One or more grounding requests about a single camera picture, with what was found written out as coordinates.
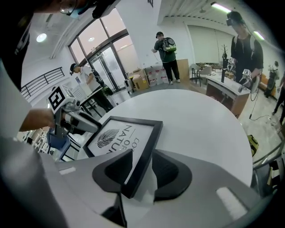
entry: white shirt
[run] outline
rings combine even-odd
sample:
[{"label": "white shirt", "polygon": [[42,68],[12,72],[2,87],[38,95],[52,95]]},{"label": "white shirt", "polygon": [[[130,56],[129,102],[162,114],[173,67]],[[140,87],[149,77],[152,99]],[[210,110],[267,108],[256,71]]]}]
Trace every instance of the white shirt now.
[{"label": "white shirt", "polygon": [[[92,71],[90,70],[90,68],[88,66],[82,66],[81,70],[80,70],[81,81],[86,83],[88,81],[89,75],[91,73],[92,73]],[[94,92],[100,86],[100,84],[96,81],[96,78],[93,76],[93,79],[89,83],[88,86],[91,89],[91,91]]]}]

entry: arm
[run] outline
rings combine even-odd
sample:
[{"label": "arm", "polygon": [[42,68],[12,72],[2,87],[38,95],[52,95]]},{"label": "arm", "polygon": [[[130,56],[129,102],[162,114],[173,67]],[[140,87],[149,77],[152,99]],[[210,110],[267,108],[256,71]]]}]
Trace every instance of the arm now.
[{"label": "arm", "polygon": [[51,109],[32,109],[26,116],[20,131],[36,130],[49,126],[54,128],[53,112]]},{"label": "arm", "polygon": [[255,40],[255,51],[254,51],[254,58],[255,58],[255,69],[251,73],[251,77],[255,78],[259,75],[263,69],[263,50],[260,43]]},{"label": "arm", "polygon": [[233,58],[234,63],[236,64],[236,45],[235,45],[235,42],[233,40],[234,40],[234,37],[232,38],[231,57]]},{"label": "arm", "polygon": [[155,47],[154,47],[151,51],[152,51],[153,53],[157,53],[158,49],[159,49],[159,42],[156,42],[156,43],[155,43]]},{"label": "arm", "polygon": [[262,69],[257,69],[255,68],[252,72],[251,72],[251,77],[255,78],[257,75],[259,75],[261,73]]},{"label": "arm", "polygon": [[91,81],[95,78],[95,76],[94,76],[93,72],[90,70],[90,68],[89,68],[88,66],[84,66],[84,67],[82,68],[82,70],[83,70],[83,72],[84,72],[85,74],[88,75],[88,79],[87,79],[87,81],[86,81],[86,84],[89,85],[89,84],[91,83]]},{"label": "arm", "polygon": [[284,83],[284,77],[285,77],[285,72],[284,72],[284,75],[283,75],[282,79],[280,80],[280,85],[279,85],[279,87],[281,87],[281,86],[283,85],[283,83]]},{"label": "arm", "polygon": [[88,77],[88,80],[86,81],[86,84],[90,84],[90,82],[93,80],[93,78],[94,78],[95,76],[94,76],[94,74],[93,73],[91,73],[91,74],[89,74],[89,77]]}]

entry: white table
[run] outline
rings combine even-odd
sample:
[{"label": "white table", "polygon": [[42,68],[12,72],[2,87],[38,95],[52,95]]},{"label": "white table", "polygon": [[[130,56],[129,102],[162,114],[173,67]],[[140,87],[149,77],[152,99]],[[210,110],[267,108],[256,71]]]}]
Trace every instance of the white table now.
[{"label": "white table", "polygon": [[239,92],[241,85],[227,77],[224,78],[224,82],[221,82],[222,76],[207,76],[207,90],[206,95],[214,97],[217,101],[223,103],[237,118],[242,113],[250,90],[243,88]]},{"label": "white table", "polygon": [[[100,123],[112,115],[163,121],[156,149],[215,163],[250,186],[252,155],[247,135],[218,101],[189,90],[158,90],[121,103]],[[87,155],[80,149],[77,159],[84,158]]]}]

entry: cap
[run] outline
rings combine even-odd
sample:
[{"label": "cap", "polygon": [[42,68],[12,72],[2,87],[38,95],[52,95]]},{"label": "cap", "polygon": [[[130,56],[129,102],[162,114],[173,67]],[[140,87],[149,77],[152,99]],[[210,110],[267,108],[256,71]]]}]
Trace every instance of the cap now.
[{"label": "cap", "polygon": [[158,33],[156,34],[156,38],[157,38],[157,36],[159,36],[159,35],[163,35],[163,32],[158,32]]},{"label": "cap", "polygon": [[233,24],[245,24],[244,20],[242,19],[242,16],[237,11],[231,11],[227,14],[227,25],[231,26]]},{"label": "cap", "polygon": [[76,63],[71,64],[70,69],[69,69],[69,70],[70,70],[70,75],[73,74],[73,70],[74,70],[74,68],[75,68],[76,66],[78,66]]}]

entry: framed picture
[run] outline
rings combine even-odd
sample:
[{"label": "framed picture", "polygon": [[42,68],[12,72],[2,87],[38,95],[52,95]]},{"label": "framed picture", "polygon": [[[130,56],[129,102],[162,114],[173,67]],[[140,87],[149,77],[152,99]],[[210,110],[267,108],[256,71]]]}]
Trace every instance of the framed picture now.
[{"label": "framed picture", "polygon": [[162,126],[162,121],[110,116],[83,149],[88,157],[132,149],[133,167],[122,186],[122,194],[132,198],[147,170]]}]

